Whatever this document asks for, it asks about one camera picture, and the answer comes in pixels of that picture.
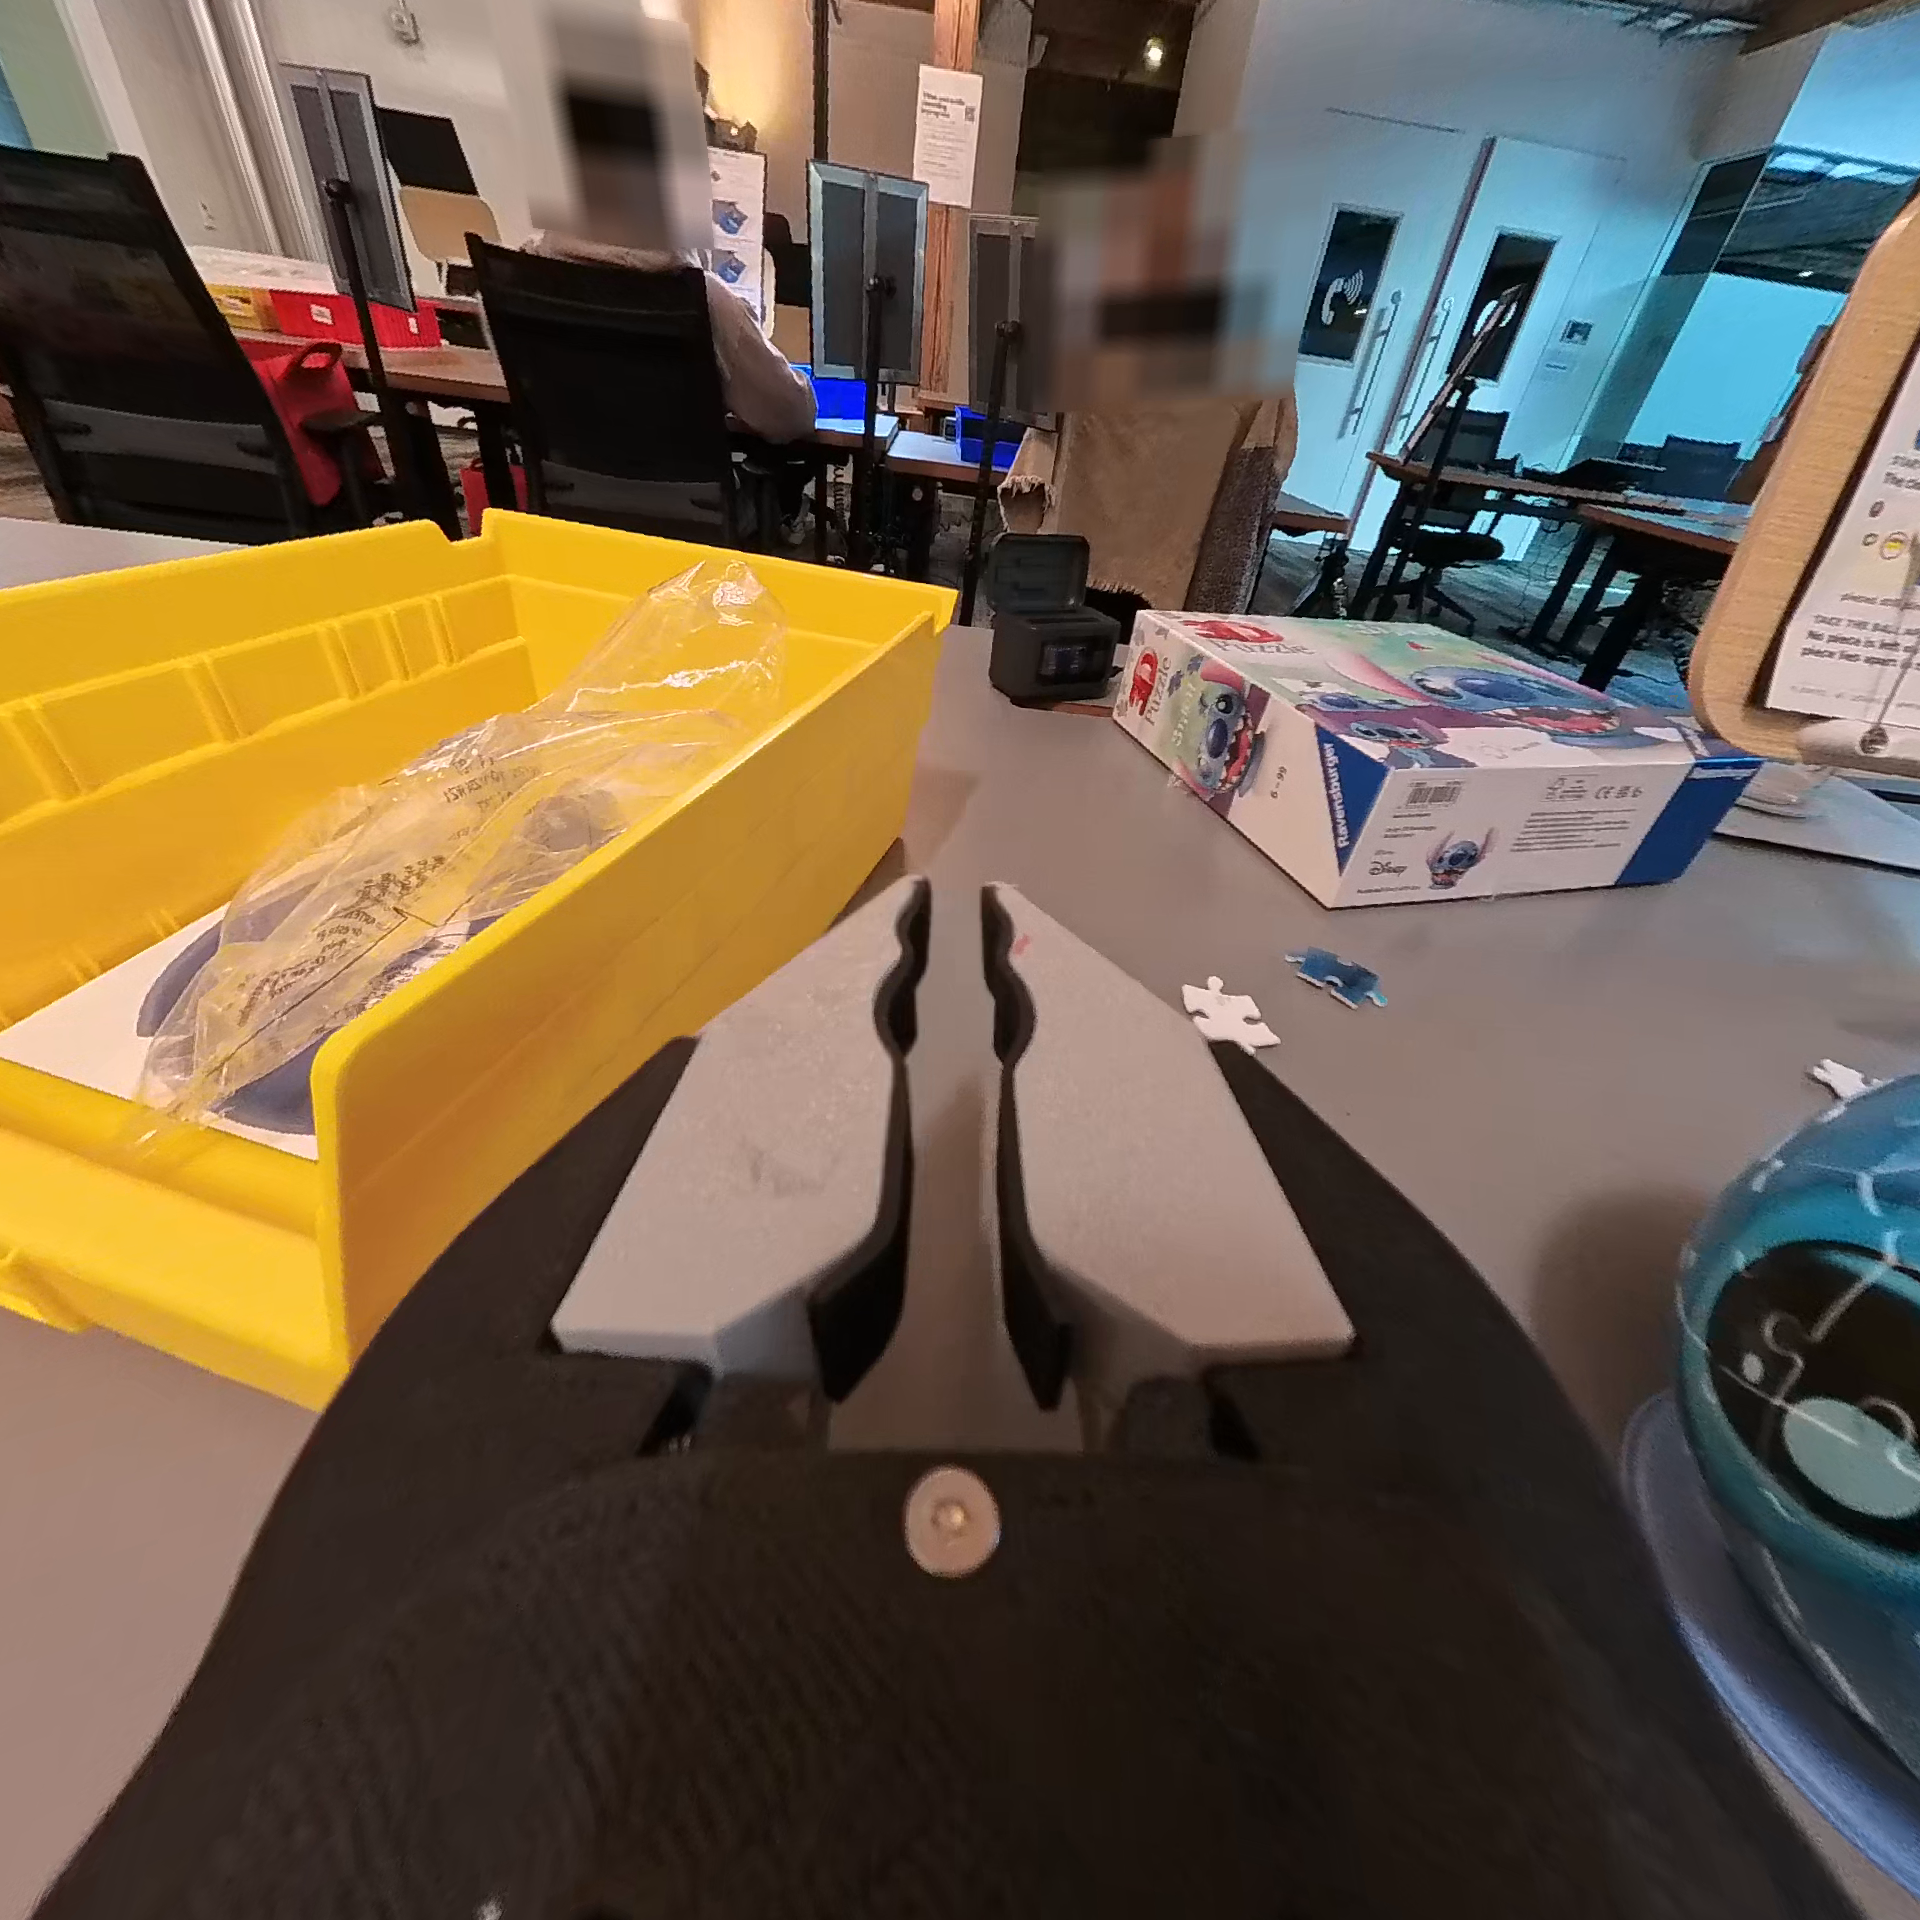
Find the black device with screen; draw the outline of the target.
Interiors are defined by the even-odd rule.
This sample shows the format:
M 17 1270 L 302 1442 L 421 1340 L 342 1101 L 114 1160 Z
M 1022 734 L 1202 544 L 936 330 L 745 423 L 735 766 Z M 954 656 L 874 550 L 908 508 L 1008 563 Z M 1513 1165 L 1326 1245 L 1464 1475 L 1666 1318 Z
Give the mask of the black device with screen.
M 1088 603 L 1088 539 L 1000 534 L 991 550 L 990 683 L 1020 706 L 1101 703 L 1120 624 Z

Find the clear plastic bag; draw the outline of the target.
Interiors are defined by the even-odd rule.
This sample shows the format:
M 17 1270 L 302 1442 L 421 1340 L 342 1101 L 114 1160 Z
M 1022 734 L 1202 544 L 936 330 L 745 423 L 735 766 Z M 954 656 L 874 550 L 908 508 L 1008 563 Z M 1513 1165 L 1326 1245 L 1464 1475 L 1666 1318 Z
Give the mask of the clear plastic bag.
M 684 800 L 777 715 L 785 639 L 753 566 L 703 559 L 538 700 L 308 811 L 158 1014 L 135 1080 L 154 1126 L 261 1125 L 342 1026 Z

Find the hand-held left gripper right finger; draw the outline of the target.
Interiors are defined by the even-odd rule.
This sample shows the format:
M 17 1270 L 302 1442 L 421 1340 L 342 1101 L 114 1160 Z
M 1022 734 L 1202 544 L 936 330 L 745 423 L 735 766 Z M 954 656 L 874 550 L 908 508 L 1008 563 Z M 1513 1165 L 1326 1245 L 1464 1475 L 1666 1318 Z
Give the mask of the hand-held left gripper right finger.
M 1030 1398 L 1343 1359 L 1356 1327 L 1208 1032 L 1017 886 L 981 892 L 998 1307 Z

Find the white printed sheet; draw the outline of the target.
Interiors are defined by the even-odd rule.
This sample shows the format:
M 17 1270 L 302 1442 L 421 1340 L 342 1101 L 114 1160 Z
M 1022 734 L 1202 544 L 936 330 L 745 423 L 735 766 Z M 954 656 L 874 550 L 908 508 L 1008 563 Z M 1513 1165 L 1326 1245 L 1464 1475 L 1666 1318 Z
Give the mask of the white printed sheet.
M 242 927 L 247 938 L 270 938 L 278 922 L 296 908 L 296 892 L 281 890 L 252 903 Z M 231 1092 L 215 1111 L 213 1126 L 233 1135 L 270 1144 L 278 1152 L 320 1160 L 320 1135 L 312 1107 L 312 1068 L 325 1039 L 342 1029 L 346 1016 L 362 1014 L 390 991 L 408 984 L 471 939 L 497 924 L 503 911 L 455 918 L 413 938 L 400 952 L 376 965 L 372 987 L 346 1003 L 288 1062 Z M 206 972 L 221 948 L 224 911 L 206 914 L 192 927 L 135 952 L 129 960 L 92 978 L 86 984 L 46 1003 L 34 1014 L 12 1024 L 1 1038 L 4 1061 L 47 1071 L 74 1086 L 137 1099 L 153 1039 L 175 1012 L 199 1000 Z M 476 1080 L 485 1088 L 482 1068 L 492 1068 L 492 1047 L 463 1044 L 455 1064 L 438 1064 L 415 1091 L 431 1092 L 438 1103 L 460 1098 Z

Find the grey panel on pole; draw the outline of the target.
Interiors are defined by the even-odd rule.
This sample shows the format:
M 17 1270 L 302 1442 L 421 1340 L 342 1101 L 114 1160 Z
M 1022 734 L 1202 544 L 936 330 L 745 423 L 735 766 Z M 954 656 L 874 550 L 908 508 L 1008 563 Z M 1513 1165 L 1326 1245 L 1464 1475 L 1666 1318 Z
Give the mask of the grey panel on pole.
M 278 64 L 277 86 L 325 216 L 326 258 L 351 301 L 400 502 L 410 518 L 431 522 L 455 539 L 463 530 L 461 511 L 438 430 L 424 399 L 392 382 L 389 360 L 400 349 L 400 332 L 378 332 L 382 314 L 418 320 L 418 300 L 372 82 L 345 69 Z
M 921 384 L 928 184 L 833 159 L 806 165 L 808 366 L 856 384 L 848 563 L 877 559 L 880 413 Z
M 998 415 L 1030 426 L 1041 412 L 1044 308 L 1039 219 L 1033 214 L 968 216 L 968 376 L 967 407 L 990 419 L 983 459 L 973 468 L 972 516 L 962 572 L 960 622 L 968 627 L 984 559 L 997 474 Z

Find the grey fabric furniture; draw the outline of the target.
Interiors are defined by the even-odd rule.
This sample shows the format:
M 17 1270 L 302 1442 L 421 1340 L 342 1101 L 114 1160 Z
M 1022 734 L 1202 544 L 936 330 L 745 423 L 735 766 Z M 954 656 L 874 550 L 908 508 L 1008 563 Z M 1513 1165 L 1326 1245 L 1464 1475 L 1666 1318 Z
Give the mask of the grey fabric furniture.
M 1297 427 L 1292 386 L 1063 413 L 1022 435 L 998 479 L 1000 527 L 1084 538 L 1093 591 L 1161 611 L 1242 611 Z

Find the wooden document stand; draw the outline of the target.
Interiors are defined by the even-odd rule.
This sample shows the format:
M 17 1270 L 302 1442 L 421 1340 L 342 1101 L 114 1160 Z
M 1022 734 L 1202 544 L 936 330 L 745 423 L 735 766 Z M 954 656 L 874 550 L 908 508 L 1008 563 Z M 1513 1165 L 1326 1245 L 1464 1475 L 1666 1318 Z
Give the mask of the wooden document stand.
M 1914 875 L 1914 728 L 1764 706 L 1773 650 L 1855 462 L 1917 355 L 1917 210 L 1870 250 L 1778 436 L 1692 654 L 1698 725 L 1759 760 L 1773 802 L 1726 824 L 1759 846 Z

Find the red plastic bin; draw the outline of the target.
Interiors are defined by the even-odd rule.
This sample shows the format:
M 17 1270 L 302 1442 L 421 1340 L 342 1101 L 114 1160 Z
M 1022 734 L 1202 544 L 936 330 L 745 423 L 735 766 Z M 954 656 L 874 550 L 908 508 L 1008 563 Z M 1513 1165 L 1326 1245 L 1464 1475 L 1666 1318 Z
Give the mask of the red plastic bin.
M 361 344 L 365 341 L 359 307 L 350 295 L 272 288 L 265 300 L 272 308 L 272 330 L 281 336 L 338 344 Z M 367 301 L 367 316 L 372 336 L 384 351 L 424 351 L 444 344 L 441 318 L 431 303 L 402 308 Z

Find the cartoon print puzzle box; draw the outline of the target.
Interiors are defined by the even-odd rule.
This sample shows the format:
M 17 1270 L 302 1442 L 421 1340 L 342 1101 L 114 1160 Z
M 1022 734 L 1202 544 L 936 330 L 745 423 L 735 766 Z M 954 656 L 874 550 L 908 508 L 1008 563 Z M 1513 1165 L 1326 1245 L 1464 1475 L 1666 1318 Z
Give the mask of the cartoon print puzzle box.
M 1144 611 L 1110 715 L 1322 908 L 1670 882 L 1762 767 L 1418 622 Z

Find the black office chair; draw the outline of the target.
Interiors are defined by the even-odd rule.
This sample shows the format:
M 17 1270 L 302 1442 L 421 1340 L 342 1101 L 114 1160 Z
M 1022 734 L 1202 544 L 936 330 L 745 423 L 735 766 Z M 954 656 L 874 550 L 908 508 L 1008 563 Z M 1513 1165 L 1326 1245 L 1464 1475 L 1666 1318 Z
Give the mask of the black office chair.
M 529 509 L 740 547 L 735 445 L 706 280 L 469 237 Z
M 1 371 L 62 522 L 273 544 L 400 500 L 314 509 L 252 364 L 143 165 L 1 151 Z
M 1449 421 L 1433 421 L 1407 455 L 1431 467 L 1487 474 L 1497 463 L 1506 415 L 1462 408 Z M 1374 613 L 1440 622 L 1445 616 L 1474 636 L 1476 616 L 1449 591 L 1449 575 L 1503 559 L 1495 527 L 1498 495 L 1487 487 L 1449 482 L 1405 482 L 1383 541 L 1383 575 Z

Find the red bag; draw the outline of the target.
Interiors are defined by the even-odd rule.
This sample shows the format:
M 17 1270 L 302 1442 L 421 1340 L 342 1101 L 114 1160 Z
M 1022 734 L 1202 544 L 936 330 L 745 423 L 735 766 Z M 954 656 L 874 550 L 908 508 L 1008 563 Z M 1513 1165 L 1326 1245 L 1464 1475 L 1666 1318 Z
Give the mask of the red bag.
M 386 474 L 336 341 L 234 338 L 277 413 L 314 509 L 365 502 Z

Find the printed instruction sheet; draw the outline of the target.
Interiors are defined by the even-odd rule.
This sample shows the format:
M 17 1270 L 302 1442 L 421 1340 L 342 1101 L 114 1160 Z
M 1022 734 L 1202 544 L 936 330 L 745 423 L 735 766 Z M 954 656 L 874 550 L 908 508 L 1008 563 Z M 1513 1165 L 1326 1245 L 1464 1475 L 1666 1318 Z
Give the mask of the printed instruction sheet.
M 1917 725 L 1917 356 L 1880 408 L 1782 624 L 1764 706 Z

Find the white wall notice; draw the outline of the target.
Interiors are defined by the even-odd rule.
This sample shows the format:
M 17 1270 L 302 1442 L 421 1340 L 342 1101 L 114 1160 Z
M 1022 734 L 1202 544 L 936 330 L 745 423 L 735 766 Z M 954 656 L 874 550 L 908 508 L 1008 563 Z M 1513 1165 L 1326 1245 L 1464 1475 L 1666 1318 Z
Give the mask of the white wall notice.
M 910 176 L 925 187 L 930 205 L 973 205 L 983 85 L 967 69 L 919 67 Z

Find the blue puzzle ball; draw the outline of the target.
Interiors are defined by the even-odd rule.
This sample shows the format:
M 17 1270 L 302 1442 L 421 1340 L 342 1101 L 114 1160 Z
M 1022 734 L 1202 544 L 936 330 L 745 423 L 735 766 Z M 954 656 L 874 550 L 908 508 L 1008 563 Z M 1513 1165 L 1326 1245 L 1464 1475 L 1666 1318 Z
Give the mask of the blue puzzle ball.
M 1917 1080 L 1831 1101 L 1696 1223 L 1622 1445 L 1668 1604 L 1807 1796 L 1914 1804 Z

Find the yellow plastic bin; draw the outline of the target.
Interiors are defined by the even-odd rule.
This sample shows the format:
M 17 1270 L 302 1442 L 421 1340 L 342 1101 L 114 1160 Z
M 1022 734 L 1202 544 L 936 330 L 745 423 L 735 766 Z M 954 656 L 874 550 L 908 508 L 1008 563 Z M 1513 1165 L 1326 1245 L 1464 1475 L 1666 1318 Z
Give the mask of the yellow plastic bin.
M 577 666 L 703 549 L 492 511 L 4 589 L 4 1026 L 224 906 L 296 815 Z M 784 701 L 719 770 L 317 1058 L 317 1156 L 135 1147 L 4 1061 L 1 1303 L 321 1408 L 514 1178 L 813 941 L 905 828 L 945 587 L 770 556 Z

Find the blue wall sign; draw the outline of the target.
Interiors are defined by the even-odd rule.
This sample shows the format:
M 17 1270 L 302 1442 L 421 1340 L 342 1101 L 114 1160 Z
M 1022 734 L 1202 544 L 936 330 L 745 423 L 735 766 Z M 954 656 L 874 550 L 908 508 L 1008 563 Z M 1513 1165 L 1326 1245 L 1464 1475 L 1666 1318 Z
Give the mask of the blue wall sign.
M 1352 364 L 1398 231 L 1397 210 L 1332 208 L 1303 318 L 1303 359 L 1343 367 Z
M 1468 301 L 1454 359 L 1471 359 L 1470 374 L 1495 386 L 1517 343 L 1530 300 L 1552 262 L 1557 240 L 1522 231 L 1498 231 Z

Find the brown desk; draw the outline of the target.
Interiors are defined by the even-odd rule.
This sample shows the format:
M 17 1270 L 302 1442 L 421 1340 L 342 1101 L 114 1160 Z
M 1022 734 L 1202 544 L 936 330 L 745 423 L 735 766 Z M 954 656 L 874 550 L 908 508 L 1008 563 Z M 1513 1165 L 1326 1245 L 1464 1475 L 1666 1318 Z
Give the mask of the brown desk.
M 1450 616 L 1474 632 L 1476 614 L 1449 583 L 1503 563 L 1501 522 L 1575 522 L 1585 508 L 1624 508 L 1620 484 L 1581 484 L 1498 463 L 1441 463 L 1370 451 L 1369 478 L 1392 484 L 1376 544 L 1351 591 L 1356 616 Z

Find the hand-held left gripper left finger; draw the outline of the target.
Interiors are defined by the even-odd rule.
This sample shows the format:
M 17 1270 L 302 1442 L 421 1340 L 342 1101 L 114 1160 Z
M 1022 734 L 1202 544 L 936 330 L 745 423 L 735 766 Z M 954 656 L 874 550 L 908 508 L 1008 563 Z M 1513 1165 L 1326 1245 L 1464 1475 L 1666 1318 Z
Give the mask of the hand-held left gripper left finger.
M 900 877 L 693 1039 L 554 1307 L 564 1354 L 853 1394 L 905 1301 L 928 933 Z

